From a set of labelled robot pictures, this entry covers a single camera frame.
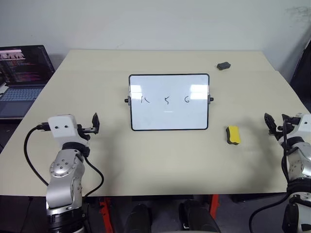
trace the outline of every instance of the floor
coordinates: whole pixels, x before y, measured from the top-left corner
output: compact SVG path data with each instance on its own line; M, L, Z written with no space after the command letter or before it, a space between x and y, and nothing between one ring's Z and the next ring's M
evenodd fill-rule
M194 196L202 200L204 196ZM251 213L268 203L281 199L282 196L234 203L229 195L220 195L220 207L216 222L222 233L247 233L248 219ZM103 219L100 214L98 198L89 198L90 224L93 233L104 233ZM133 200L132 197L115 197L111 200L110 216L115 233L122 233L127 216L138 203L144 203L152 209L152 232L177 231L181 229L178 206L183 199L162 198L157 200ZM28 215L28 197L0 197L0 232L41 233L46 231L45 198L35 197L31 201ZM253 230L258 233L281 233L284 209L287 203L266 210L255 217Z

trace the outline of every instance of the laptop keyboard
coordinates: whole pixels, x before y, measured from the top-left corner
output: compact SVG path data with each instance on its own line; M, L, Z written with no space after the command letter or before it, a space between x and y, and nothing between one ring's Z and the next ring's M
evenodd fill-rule
M22 101L35 100L40 94L42 88L33 89L8 89L0 99L0 101Z

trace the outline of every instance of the table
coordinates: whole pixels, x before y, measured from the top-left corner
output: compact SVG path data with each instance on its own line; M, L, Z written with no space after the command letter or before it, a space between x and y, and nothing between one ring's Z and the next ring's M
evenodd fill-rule
M217 70L225 61L231 68ZM131 130L124 103L130 74L204 72L215 99L207 130ZM44 196L46 186L24 158L27 132L58 114L73 114L88 127L94 112L101 127L91 135L89 160L105 182L93 195L132 196L285 192L282 148L268 135L263 116L281 124L282 113L307 109L260 51L71 50L0 155L0 195ZM228 125L239 126L241 144L227 144ZM51 132L36 131L29 140L30 159L47 181L58 151ZM84 194L100 182L85 166Z

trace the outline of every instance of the small whiteboard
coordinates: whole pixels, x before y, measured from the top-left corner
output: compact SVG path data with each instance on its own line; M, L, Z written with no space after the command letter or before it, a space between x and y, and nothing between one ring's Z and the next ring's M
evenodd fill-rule
M205 130L208 74L132 74L129 104L134 131Z

